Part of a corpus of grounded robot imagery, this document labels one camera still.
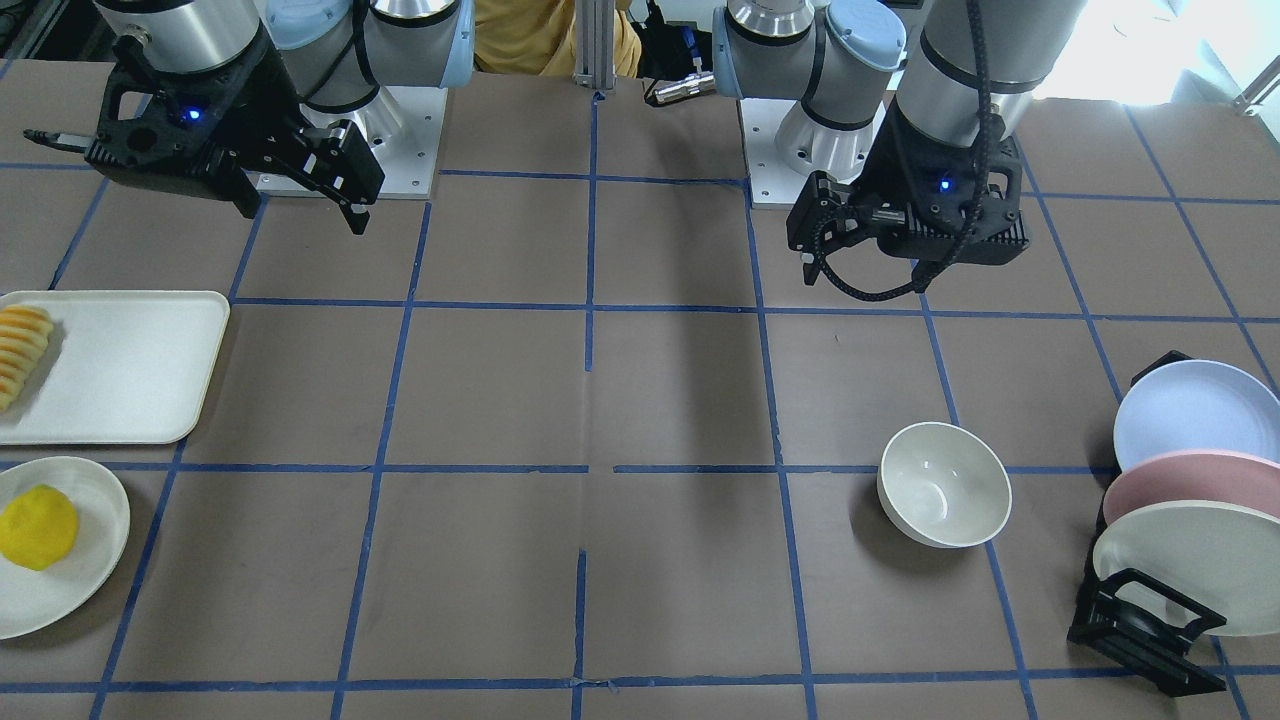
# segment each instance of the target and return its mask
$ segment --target yellow fruit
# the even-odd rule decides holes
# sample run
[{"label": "yellow fruit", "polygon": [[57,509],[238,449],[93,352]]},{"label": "yellow fruit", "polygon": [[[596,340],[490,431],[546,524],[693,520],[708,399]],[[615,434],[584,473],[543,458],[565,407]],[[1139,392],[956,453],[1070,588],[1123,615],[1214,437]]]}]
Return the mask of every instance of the yellow fruit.
[{"label": "yellow fruit", "polygon": [[10,562],[44,570],[72,551],[79,516],[60,491],[36,486],[0,512],[0,553]]}]

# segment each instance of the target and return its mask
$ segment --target black cable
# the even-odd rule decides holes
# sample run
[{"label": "black cable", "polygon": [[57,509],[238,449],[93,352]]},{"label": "black cable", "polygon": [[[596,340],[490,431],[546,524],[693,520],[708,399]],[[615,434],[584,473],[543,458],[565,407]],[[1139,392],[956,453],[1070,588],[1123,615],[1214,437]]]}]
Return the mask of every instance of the black cable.
[{"label": "black cable", "polygon": [[329,63],[329,67],[325,68],[324,73],[320,74],[320,79],[316,81],[315,87],[312,87],[310,92],[298,99],[300,104],[310,102],[311,99],[315,97],[316,94],[319,94],[324,88],[324,86],[329,83],[330,79],[333,79],[333,73],[338,72],[338,65],[340,65],[342,61],[347,59],[347,54],[351,53],[351,49],[355,46],[356,46],[356,33],[352,32],[351,37],[347,38],[347,44],[342,47],[342,51],[338,53],[338,56],[334,58],[333,63]]},{"label": "black cable", "polygon": [[365,82],[376,87],[378,79],[374,78],[374,68],[369,64],[369,49],[365,46],[365,18],[369,17],[369,9],[372,5],[374,0],[356,0],[351,8],[351,33],[356,41],[356,61],[360,64],[360,74],[365,77]]},{"label": "black cable", "polygon": [[8,53],[9,45],[18,37],[27,15],[36,8],[33,0],[14,3],[0,10],[0,53]]},{"label": "black cable", "polygon": [[965,0],[965,9],[969,15],[969,36],[973,38],[973,59],[978,74],[978,137],[974,140],[974,151],[977,158],[974,158],[974,177],[975,183],[973,188],[973,196],[969,200],[969,213],[965,215],[964,224],[960,232],[956,233],[955,242],[951,243],[951,249],[947,254],[936,263],[922,261],[918,268],[923,268],[923,273],[915,275],[913,272],[911,281],[904,283],[893,290],[887,290],[883,292],[865,292],[858,290],[856,287],[845,282],[836,270],[831,268],[827,263],[827,254],[823,252],[823,234],[827,224],[835,220],[842,220],[845,214],[833,208],[822,218],[822,222],[815,223],[814,237],[810,238],[810,247],[813,247],[813,264],[822,270],[822,274],[831,281],[831,284],[836,290],[844,292],[845,295],[854,297],[855,300],[861,300],[863,302],[884,302],[886,300],[893,300],[895,297],[901,297],[909,292],[924,292],[929,283],[934,281],[942,270],[946,270],[955,264],[956,258],[960,252],[973,242],[974,233],[978,229],[978,222],[982,219],[982,202],[987,196],[987,174],[991,168],[991,73],[987,67],[987,38],[983,33],[982,27],[982,10],[978,6],[979,0]]}]

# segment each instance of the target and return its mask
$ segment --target yellow shirt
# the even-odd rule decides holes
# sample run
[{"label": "yellow shirt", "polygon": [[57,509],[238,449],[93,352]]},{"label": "yellow shirt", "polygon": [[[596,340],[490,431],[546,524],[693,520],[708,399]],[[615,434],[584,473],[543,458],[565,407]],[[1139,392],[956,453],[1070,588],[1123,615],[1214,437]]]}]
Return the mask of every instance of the yellow shirt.
[{"label": "yellow shirt", "polygon": [[[475,0],[476,67],[490,73],[573,74],[577,51],[573,0]],[[636,77],[640,37],[623,15],[630,0],[617,0],[613,65]]]}]

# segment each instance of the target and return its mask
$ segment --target metal base plate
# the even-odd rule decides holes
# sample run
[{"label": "metal base plate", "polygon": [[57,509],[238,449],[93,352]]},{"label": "metal base plate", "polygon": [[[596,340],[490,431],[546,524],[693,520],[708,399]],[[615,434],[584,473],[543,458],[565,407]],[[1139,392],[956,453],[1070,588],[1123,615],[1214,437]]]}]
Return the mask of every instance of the metal base plate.
[{"label": "metal base plate", "polygon": [[[791,208],[808,176],[791,169],[778,154],[774,138],[782,118],[796,104],[795,100],[768,100],[746,97],[739,102],[742,118],[742,145],[746,151],[746,170],[751,178],[751,208],[787,209]],[[883,105],[877,110],[873,124],[879,129],[883,120]],[[863,163],[856,163],[852,181],[863,172]]]},{"label": "metal base plate", "polygon": [[[374,158],[378,159],[387,176],[378,197],[380,200],[430,200],[448,90],[443,87],[388,87],[387,90],[396,97],[404,113],[404,129],[374,147]],[[257,190],[266,195],[285,197],[320,197],[320,193],[302,190],[301,186],[282,176],[259,176]]]}]

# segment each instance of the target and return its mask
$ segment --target light blue cap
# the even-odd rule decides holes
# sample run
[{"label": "light blue cap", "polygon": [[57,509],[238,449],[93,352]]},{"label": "light blue cap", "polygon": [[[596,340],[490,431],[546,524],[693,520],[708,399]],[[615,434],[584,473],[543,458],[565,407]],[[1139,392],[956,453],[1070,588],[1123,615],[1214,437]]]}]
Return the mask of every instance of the light blue cap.
[{"label": "light blue cap", "polygon": [[897,69],[906,47],[902,20],[876,0],[833,0],[827,6],[832,35],[859,60],[881,72]]},{"label": "light blue cap", "polygon": [[320,38],[351,10],[352,0],[271,0],[266,29],[280,50],[297,50]]}]

